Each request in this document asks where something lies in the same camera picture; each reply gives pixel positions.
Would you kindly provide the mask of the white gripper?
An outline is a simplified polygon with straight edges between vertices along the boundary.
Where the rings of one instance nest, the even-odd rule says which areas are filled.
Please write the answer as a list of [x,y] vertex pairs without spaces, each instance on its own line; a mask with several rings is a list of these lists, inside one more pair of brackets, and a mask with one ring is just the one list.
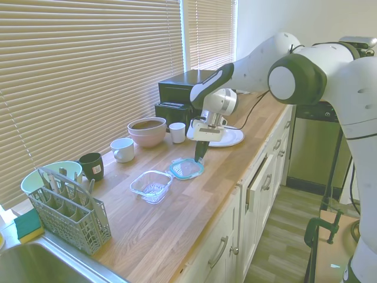
[[190,121],[187,138],[196,141],[194,160],[198,162],[203,159],[210,142],[219,142],[224,134],[227,120],[223,117],[211,121],[211,119],[200,117]]

